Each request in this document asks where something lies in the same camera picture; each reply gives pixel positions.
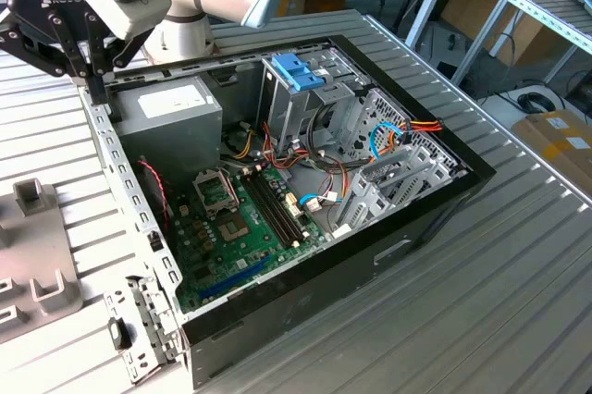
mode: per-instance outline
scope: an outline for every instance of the yellow cable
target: yellow cable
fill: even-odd
[[[253,131],[249,130],[249,135],[247,136],[247,142],[244,146],[244,149],[242,149],[242,152],[238,155],[235,155],[234,157],[237,160],[241,160],[242,158],[244,158],[245,156],[247,156],[249,154],[249,152],[251,151],[251,139],[253,137]]]

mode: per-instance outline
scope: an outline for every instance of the slotted metal surface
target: slotted metal surface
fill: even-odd
[[[203,392],[585,392],[592,216],[582,196],[357,12],[215,29],[225,52],[330,33],[348,36],[498,173],[429,245]],[[55,183],[85,300],[78,313],[0,346],[1,386],[190,392],[180,365],[133,388],[111,345],[101,294],[137,261],[73,86],[7,55],[0,79],[0,191],[25,177]]]
[[[592,55],[592,15],[576,0],[508,0]]]

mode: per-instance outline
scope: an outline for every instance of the gray power supply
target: gray power supply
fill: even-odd
[[[222,107],[199,77],[180,78],[121,92],[115,129],[128,159],[143,156],[171,183],[216,166]]]

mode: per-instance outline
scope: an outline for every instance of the red cable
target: red cable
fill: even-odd
[[[156,172],[156,170],[150,166],[148,163],[146,163],[143,160],[138,160],[138,163],[140,163],[142,166],[146,167],[154,176],[154,178],[156,179],[156,183],[158,184],[158,189],[160,189],[160,195],[163,199],[163,213],[165,215],[165,230],[168,230],[168,212],[167,212],[167,196],[165,195],[165,186],[163,185],[163,180],[160,178],[160,175],[158,175],[158,172]]]

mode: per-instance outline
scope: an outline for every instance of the metal bracket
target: metal bracket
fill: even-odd
[[[0,49],[53,77],[63,76],[69,66],[63,52],[51,45],[26,38],[7,10],[0,18]]]
[[[114,40],[107,46],[109,58],[113,57],[113,65],[116,68],[124,68],[144,45],[154,29],[145,31],[129,41]]]
[[[49,20],[49,25],[54,30],[55,38],[62,46],[62,49],[64,49],[64,53],[72,66],[74,76],[86,78],[89,73],[84,56],[82,56],[80,48],[76,44],[76,39],[70,31],[66,19],[54,10],[47,14],[47,19]]]
[[[106,292],[109,332],[132,383],[141,383],[183,353],[179,327],[155,277],[126,278]]]
[[[111,71],[111,66],[106,59],[104,37],[109,33],[106,25],[94,13],[84,14],[86,31],[89,37],[89,54],[91,56],[92,70],[95,75],[101,76]]]

